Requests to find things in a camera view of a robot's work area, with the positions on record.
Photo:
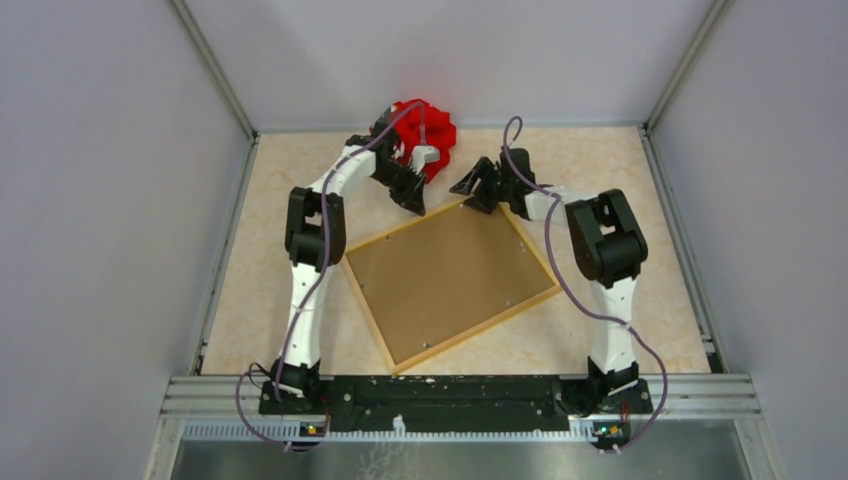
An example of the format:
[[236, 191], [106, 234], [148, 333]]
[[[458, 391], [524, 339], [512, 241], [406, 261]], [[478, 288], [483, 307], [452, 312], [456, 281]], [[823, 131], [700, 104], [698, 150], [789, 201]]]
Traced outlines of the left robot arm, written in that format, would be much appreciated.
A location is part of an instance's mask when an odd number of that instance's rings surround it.
[[424, 167], [440, 153], [429, 145], [408, 153], [409, 161], [401, 163], [390, 141], [354, 135], [319, 179], [290, 192], [284, 239], [292, 273], [290, 311], [269, 397], [297, 413], [314, 410], [321, 397], [320, 333], [329, 280], [347, 246], [345, 197], [372, 178], [399, 206], [424, 215]]

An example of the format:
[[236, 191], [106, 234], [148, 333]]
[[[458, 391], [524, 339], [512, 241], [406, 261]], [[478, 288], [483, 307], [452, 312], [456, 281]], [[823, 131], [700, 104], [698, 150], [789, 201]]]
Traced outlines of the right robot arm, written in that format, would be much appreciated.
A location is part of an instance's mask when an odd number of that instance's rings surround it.
[[524, 220], [543, 222], [546, 235], [555, 225], [567, 229], [575, 264], [596, 303], [594, 309], [574, 303], [594, 324], [581, 412], [614, 411], [640, 379], [634, 347], [642, 340], [633, 326], [633, 303], [648, 257], [647, 242], [624, 192], [587, 194], [540, 184], [523, 148], [503, 150], [498, 161], [480, 158], [450, 191], [466, 196], [466, 207], [486, 214], [505, 204]]

